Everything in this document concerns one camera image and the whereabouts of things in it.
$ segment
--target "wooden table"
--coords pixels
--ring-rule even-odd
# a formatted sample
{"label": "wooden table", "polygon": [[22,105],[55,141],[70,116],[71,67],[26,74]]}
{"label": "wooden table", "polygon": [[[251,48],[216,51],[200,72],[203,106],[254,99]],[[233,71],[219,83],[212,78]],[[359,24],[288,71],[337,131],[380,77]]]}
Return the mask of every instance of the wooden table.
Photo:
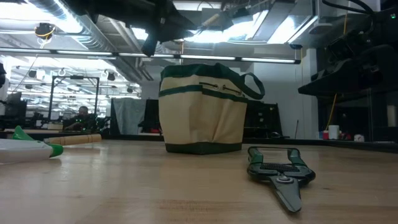
{"label": "wooden table", "polygon": [[[246,174],[246,149],[166,153],[161,142],[66,147],[58,159],[0,166],[0,223],[397,223],[398,154],[300,146],[317,178],[289,215]],[[287,162],[285,151],[263,151]]]}

